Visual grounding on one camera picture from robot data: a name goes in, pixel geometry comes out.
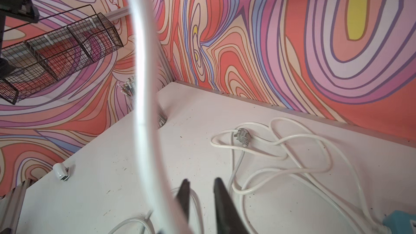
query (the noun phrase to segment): wall-mounted basket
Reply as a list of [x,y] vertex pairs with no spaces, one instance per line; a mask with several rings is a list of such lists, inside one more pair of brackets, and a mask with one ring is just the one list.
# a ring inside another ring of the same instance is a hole
[[117,30],[102,13],[5,47],[0,97],[14,105],[121,47]]

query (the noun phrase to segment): curved white tube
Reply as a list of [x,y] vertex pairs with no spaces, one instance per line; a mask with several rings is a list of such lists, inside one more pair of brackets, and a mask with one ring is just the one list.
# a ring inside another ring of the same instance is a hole
[[135,34],[136,98],[134,143],[137,170],[149,205],[164,233],[190,234],[185,216],[174,202],[161,159],[156,132],[156,30],[150,0],[128,0]]
[[135,222],[135,221],[142,223],[144,228],[147,230],[148,234],[154,234],[154,231],[152,230],[152,228],[150,228],[150,226],[147,224],[147,222],[144,219],[140,219],[140,218],[131,218],[131,219],[124,220],[124,221],[120,222],[117,226],[115,226],[108,234],[114,234],[114,232],[116,232],[122,226],[124,226],[124,225],[126,225],[130,222]]

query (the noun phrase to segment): desk surface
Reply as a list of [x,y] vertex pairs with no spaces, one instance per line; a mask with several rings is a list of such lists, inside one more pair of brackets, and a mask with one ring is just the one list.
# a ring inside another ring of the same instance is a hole
[[[168,122],[159,129],[169,181],[178,187],[191,182],[202,208],[205,233],[216,233],[213,183],[228,181],[230,151],[214,148],[209,139],[219,131],[246,121],[267,124],[272,117],[290,117],[314,133],[332,140],[359,172],[373,216],[381,221],[393,210],[416,213],[416,149],[330,126],[230,97],[170,83],[159,94]],[[128,114],[64,164],[73,175],[58,181],[53,172],[32,185],[24,199],[18,234],[108,233],[119,222],[144,216],[149,210],[141,192],[133,159],[132,114]],[[283,136],[299,133],[282,123]],[[313,141],[289,143],[305,166],[323,162]],[[340,157],[331,151],[334,167],[317,179],[353,205],[358,197],[353,177]],[[238,182],[266,167],[294,167],[290,161],[268,161],[246,154]],[[246,198],[247,215],[259,234],[353,233],[346,221],[324,200],[290,177],[275,179]],[[190,212],[190,225],[195,226]],[[155,228],[157,220],[152,217]],[[117,231],[137,233],[132,223]]]

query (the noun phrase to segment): white cable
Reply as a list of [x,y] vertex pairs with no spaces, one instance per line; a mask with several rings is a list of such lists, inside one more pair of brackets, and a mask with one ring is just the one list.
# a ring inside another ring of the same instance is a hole
[[[295,135],[290,135],[288,137],[280,139],[280,136],[272,128],[272,123],[276,120],[284,120],[284,121],[294,123],[297,126],[301,127],[303,130],[305,130],[308,134],[295,134]],[[269,132],[271,132],[273,137],[275,138],[275,141],[266,140],[264,138],[261,138],[261,137],[255,135],[255,134],[252,134],[252,133],[251,133],[251,137],[255,140],[258,140],[258,141],[260,141],[262,143],[265,143],[265,144],[268,144],[268,145],[280,146],[285,151],[285,156],[275,156],[275,155],[272,155],[272,154],[268,154],[268,153],[248,149],[248,148],[242,148],[242,147],[239,147],[239,146],[235,146],[233,144],[233,135],[232,134],[236,133],[237,129],[239,127],[244,126],[244,125],[255,125],[255,126],[267,129]],[[223,145],[223,144],[214,142],[214,139],[216,137],[218,137],[219,135],[222,135],[222,134],[226,134],[226,133],[231,133],[230,145]],[[320,167],[320,168],[304,168],[304,166],[296,159],[296,157],[290,152],[290,150],[284,144],[286,141],[288,141],[290,139],[294,139],[294,138],[312,138],[312,139],[314,139],[316,141],[316,143],[319,145],[322,153],[324,154],[324,157],[325,157],[325,160],[326,160],[326,166],[325,167]],[[357,188],[358,188],[358,194],[359,194],[359,200],[360,200],[360,204],[361,204],[361,207],[362,207],[362,210],[363,210],[363,213],[364,213],[364,218],[363,218],[362,215],[357,214],[354,210],[352,210],[343,201],[341,201],[335,195],[333,195],[330,192],[330,190],[328,190],[323,185],[321,185],[310,174],[310,173],[318,173],[318,172],[327,172],[332,167],[332,160],[330,158],[329,151],[323,143],[325,143],[328,147],[334,149],[341,156],[341,158],[346,162],[346,164],[348,165],[348,168],[350,169],[350,171],[351,171],[351,173],[354,177],[354,180],[356,181],[356,185],[357,185]],[[251,226],[251,224],[247,220],[247,216],[246,216],[245,211],[244,211],[243,195],[253,193],[254,191],[261,188],[263,185],[265,185],[267,182],[272,180],[273,178],[281,176],[281,175],[286,175],[286,174],[290,175],[294,179],[296,179],[296,180],[300,181],[301,183],[303,183],[304,185],[308,186],[313,191],[315,191],[318,195],[320,195],[324,200],[326,200],[328,203],[330,203],[336,210],[338,210],[341,213],[341,215],[343,215],[346,218],[346,220],[348,221],[348,223],[350,224],[350,226],[353,228],[353,230],[356,233],[358,233],[358,234],[362,233],[362,231],[365,231],[367,229],[371,229],[373,232],[381,233],[381,234],[390,234],[391,233],[391,230],[388,227],[383,226],[383,225],[375,222],[372,219],[372,217],[370,215],[370,212],[368,210],[367,201],[365,199],[365,195],[364,195],[364,192],[362,190],[358,174],[357,174],[356,170],[354,169],[354,166],[346,158],[346,156],[341,152],[341,150],[338,149],[328,139],[313,134],[312,131],[310,131],[307,127],[305,127],[304,125],[300,124],[297,121],[294,121],[294,120],[286,118],[286,117],[277,117],[277,118],[274,118],[274,119],[271,120],[271,122],[269,123],[269,126],[266,126],[264,124],[257,123],[257,122],[242,123],[242,124],[239,124],[236,127],[236,129],[234,129],[234,130],[225,130],[225,131],[222,131],[222,132],[218,133],[217,135],[213,136],[211,138],[211,145],[215,146],[215,147],[218,147],[218,148],[230,148],[231,149],[231,157],[232,157],[231,171],[232,171],[232,174],[231,174],[230,181],[228,183],[228,191],[231,192],[230,186],[232,186],[233,191],[236,192],[237,194],[241,195],[241,197],[240,197],[240,209],[242,210],[242,220],[244,221],[245,225],[247,226],[247,228],[248,228],[248,230],[251,234],[255,234],[257,232],[253,229],[253,227]],[[241,154],[235,168],[234,168],[234,150],[241,150],[242,151],[242,154]],[[239,189],[237,189],[237,187],[235,185],[235,177],[236,177],[237,170],[240,167],[240,164],[241,164],[241,161],[242,161],[242,158],[243,158],[245,152],[255,154],[255,155],[259,155],[259,156],[262,156],[262,157],[265,157],[265,158],[276,159],[276,160],[283,160],[283,159],[286,159],[289,156],[298,168],[291,168],[291,169],[264,168],[264,169],[258,170],[257,172],[252,174],[250,177],[248,177],[248,179],[246,180],[246,182],[242,186],[241,190],[239,190]],[[274,172],[274,174],[268,176],[263,181],[261,181],[259,184],[255,185],[251,188],[247,188],[248,183],[250,182],[250,180],[253,177],[255,177],[255,176],[257,176],[261,173],[264,173],[264,172]],[[302,177],[296,175],[296,174],[299,174],[299,173],[304,174],[304,176],[306,178],[308,178],[310,182],[303,179]]]
[[[174,188],[174,189],[171,190],[171,193],[176,194],[176,192],[179,191],[179,189],[180,189],[180,187]],[[196,212],[196,223],[198,225],[198,233],[199,234],[204,234],[204,228],[203,228],[203,223],[202,223],[202,213],[201,213],[201,208],[198,206],[198,202],[196,201],[197,200],[196,192],[190,188],[189,194],[192,198],[191,201],[192,201],[192,204],[193,204],[195,212]],[[147,212],[146,216],[144,217],[144,220],[146,222],[150,219],[150,216],[152,216],[152,213],[153,213],[152,210],[149,210]],[[145,227],[143,226],[140,229],[139,234],[143,234],[144,230],[145,230]]]
[[120,222],[117,226],[115,226],[108,234],[113,234],[118,229],[120,229],[122,226],[124,226],[124,225],[126,225],[130,222],[134,222],[134,221],[140,222],[145,227],[145,229],[147,230],[148,233],[154,234],[154,231],[151,230],[151,228],[147,224],[147,222],[143,219],[140,219],[140,218],[131,218],[131,219],[124,220],[124,221]]

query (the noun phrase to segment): psychedelic wallpaper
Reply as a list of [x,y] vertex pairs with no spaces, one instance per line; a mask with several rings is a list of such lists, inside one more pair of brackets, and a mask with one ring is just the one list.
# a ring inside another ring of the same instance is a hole
[[158,0],[180,81],[416,140],[416,0]]
[[[125,0],[33,0],[41,16],[86,4],[106,13]],[[3,46],[93,14],[90,7],[5,33]],[[8,18],[6,25],[23,22]],[[39,179],[132,110],[117,84],[133,75],[134,36],[128,17],[114,22],[124,47],[55,85],[18,102],[0,99],[0,195],[27,177]],[[169,83],[159,64],[158,88]]]
[[[126,0],[34,0],[43,16]],[[415,0],[153,0],[175,79],[416,140]],[[80,9],[8,34],[7,44],[89,15]],[[20,24],[7,20],[8,26]],[[39,178],[131,110],[117,84],[133,73],[125,47],[16,106],[0,101],[0,195]],[[160,85],[169,80],[159,69]]]

